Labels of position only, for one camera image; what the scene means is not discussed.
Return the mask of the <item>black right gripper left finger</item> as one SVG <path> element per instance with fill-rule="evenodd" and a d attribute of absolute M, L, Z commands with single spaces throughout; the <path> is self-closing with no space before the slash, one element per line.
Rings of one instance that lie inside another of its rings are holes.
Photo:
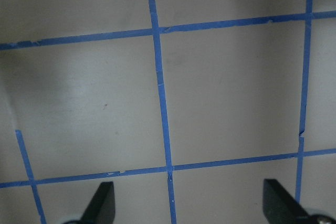
<path fill-rule="evenodd" d="M 102 182 L 80 218 L 82 223 L 109 224 L 115 220 L 115 194 L 113 182 Z"/>

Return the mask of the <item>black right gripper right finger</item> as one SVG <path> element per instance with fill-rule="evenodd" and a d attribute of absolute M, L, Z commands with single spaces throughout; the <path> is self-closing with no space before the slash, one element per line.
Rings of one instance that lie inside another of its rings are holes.
<path fill-rule="evenodd" d="M 309 214 L 276 179 L 264 179 L 262 203 L 270 224 L 309 223 Z"/>

